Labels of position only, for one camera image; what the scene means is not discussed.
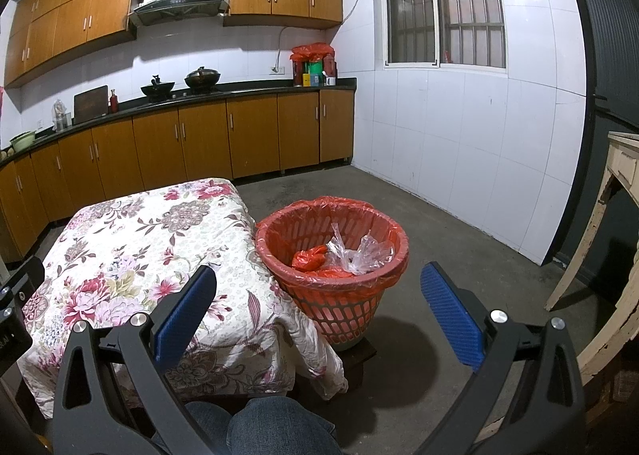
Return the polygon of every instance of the countertop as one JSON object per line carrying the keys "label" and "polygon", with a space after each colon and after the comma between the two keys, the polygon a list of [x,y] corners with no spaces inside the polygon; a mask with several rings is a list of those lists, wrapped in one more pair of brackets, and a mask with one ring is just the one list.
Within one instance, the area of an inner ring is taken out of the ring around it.
{"label": "countertop", "polygon": [[76,132],[90,129],[91,127],[96,127],[97,125],[131,118],[133,116],[139,116],[141,114],[146,114],[149,112],[154,112],[162,109],[178,108],[186,105],[197,105],[200,103],[221,99],[239,98],[242,96],[263,96],[267,94],[278,93],[319,92],[322,89],[356,90],[357,79],[338,78],[337,85],[322,87],[293,87],[293,80],[278,79],[219,83],[217,84],[216,88],[218,90],[215,92],[194,96],[185,96],[186,93],[189,93],[189,89],[175,90],[171,92],[173,95],[171,99],[156,103],[150,103],[148,101],[148,98],[146,96],[143,96],[141,98],[135,98],[132,100],[120,102],[119,110],[115,114],[107,114],[105,116],[100,116],[84,123],[72,125],[68,129],[60,132],[53,132],[51,127],[36,134],[37,138],[33,142],[33,145],[18,153],[15,153],[13,156],[9,156],[0,161],[0,168],[10,161],[13,161],[14,159],[20,158],[44,145],[47,145],[48,143],[52,143],[71,134],[75,134]]}

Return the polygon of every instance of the blue gripper pad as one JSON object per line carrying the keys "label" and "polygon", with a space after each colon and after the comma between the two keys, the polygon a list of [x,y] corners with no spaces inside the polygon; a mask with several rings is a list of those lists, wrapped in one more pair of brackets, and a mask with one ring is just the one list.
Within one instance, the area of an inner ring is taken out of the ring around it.
{"label": "blue gripper pad", "polygon": [[200,266],[180,292],[167,295],[151,313],[153,360],[164,374],[178,365],[215,298],[215,272]]}
{"label": "blue gripper pad", "polygon": [[457,359],[477,372],[484,361],[484,335],[433,262],[420,276],[422,294]]}

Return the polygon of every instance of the person's leg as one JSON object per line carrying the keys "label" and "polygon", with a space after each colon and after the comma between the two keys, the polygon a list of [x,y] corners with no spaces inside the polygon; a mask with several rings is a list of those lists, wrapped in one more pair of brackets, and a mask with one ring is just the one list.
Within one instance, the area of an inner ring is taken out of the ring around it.
{"label": "person's leg", "polygon": [[228,427],[232,455],[343,455],[335,426],[288,397],[252,399]]}
{"label": "person's leg", "polygon": [[[218,440],[220,445],[226,445],[227,428],[232,417],[230,413],[213,403],[203,401],[186,403],[185,408],[210,439]],[[162,442],[162,438],[157,433],[153,435],[151,440],[163,450],[168,451],[166,445]]]}

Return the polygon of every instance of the range hood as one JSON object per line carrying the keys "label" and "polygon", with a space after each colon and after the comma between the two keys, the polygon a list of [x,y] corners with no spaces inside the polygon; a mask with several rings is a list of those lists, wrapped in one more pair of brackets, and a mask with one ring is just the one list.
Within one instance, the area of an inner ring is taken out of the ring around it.
{"label": "range hood", "polygon": [[215,16],[228,10],[226,0],[153,0],[138,6],[130,14],[136,26],[193,17]]}

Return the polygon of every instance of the metal screw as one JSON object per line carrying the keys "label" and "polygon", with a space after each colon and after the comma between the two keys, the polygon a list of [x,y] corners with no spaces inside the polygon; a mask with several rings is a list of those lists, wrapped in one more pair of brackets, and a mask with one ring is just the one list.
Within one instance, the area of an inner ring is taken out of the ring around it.
{"label": "metal screw", "polygon": [[495,309],[490,312],[490,319],[495,323],[506,323],[508,321],[508,315],[500,309]]}
{"label": "metal screw", "polygon": [[143,312],[137,312],[131,317],[131,325],[140,327],[146,323],[146,314]]}
{"label": "metal screw", "polygon": [[550,324],[557,330],[563,330],[564,327],[566,327],[566,322],[562,320],[561,318],[559,318],[558,316],[555,316],[554,318],[552,318],[550,320]]}
{"label": "metal screw", "polygon": [[86,329],[86,322],[84,320],[75,322],[73,332],[82,332],[84,329]]}

